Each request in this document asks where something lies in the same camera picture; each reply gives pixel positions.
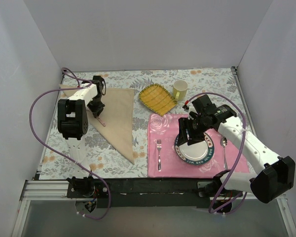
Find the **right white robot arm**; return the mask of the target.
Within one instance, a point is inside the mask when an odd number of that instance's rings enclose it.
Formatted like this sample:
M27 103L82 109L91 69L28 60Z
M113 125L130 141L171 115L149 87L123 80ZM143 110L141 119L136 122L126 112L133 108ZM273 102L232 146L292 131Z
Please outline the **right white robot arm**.
M213 177L205 192L227 195L231 190L248 192L263 202L273 199L294 185L294 160L280 157L267 148L253 133L245 131L236 112L228 105L215 105L190 109L187 118L179 119L177 145L195 145L205 140L205 132L211 128L229 140L252 165L255 174L222 171Z

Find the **pink handled spoon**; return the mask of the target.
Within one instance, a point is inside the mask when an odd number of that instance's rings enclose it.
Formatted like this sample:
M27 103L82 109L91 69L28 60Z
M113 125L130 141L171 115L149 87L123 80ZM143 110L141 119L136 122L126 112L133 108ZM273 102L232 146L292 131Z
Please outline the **pink handled spoon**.
M97 120L99 121L99 123L102 125L102 126L106 126L106 124L105 124L105 122L102 120L102 119L100 119L99 117L97 117Z

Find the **beige cloth napkin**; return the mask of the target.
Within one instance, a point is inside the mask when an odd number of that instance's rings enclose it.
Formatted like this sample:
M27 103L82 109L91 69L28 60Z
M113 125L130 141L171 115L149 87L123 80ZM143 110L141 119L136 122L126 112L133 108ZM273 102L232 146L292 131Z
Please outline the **beige cloth napkin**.
M61 85L66 97L73 95L82 87ZM87 111L88 126L92 125L97 131L126 159L134 162L132 147L132 124L134 107L134 90L121 88L108 88L106 94L102 96L104 110L99 115L106 126L102 126L99 121Z

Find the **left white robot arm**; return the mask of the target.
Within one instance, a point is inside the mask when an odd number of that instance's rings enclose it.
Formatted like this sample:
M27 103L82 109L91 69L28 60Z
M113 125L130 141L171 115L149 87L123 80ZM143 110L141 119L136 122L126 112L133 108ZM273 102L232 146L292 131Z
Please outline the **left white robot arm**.
M101 98L106 93L106 83L101 76L94 76L92 85L87 87L89 82L83 82L82 89L68 95L67 99L58 101L58 131L63 135L69 149L70 157L76 163L88 169L85 171L81 167L75 169L73 177L88 177L91 170L85 148L85 135L88 131L87 111L99 119L99 115L104 110L105 105Z

